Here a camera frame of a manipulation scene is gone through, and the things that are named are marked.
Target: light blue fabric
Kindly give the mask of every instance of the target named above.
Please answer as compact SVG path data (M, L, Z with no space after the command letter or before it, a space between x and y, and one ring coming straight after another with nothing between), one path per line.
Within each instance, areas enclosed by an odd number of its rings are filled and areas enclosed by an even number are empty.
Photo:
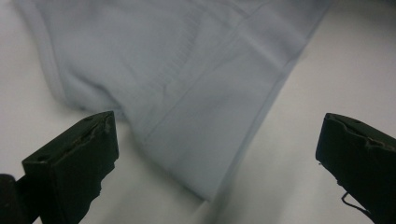
M16 2L54 96L115 110L151 159L211 200L330 1Z

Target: white table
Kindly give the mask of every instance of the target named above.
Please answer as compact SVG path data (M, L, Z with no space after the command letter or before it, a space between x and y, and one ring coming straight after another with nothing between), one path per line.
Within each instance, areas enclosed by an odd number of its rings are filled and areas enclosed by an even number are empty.
M35 42L10 0L0 0L0 78L0 173L20 178L21 160L89 114L53 100ZM224 200L194 197L142 157L128 125L118 122L116 169L81 223L371 223L342 204L345 191L318 165L315 150L326 112L396 136L395 84L396 7L334 1Z

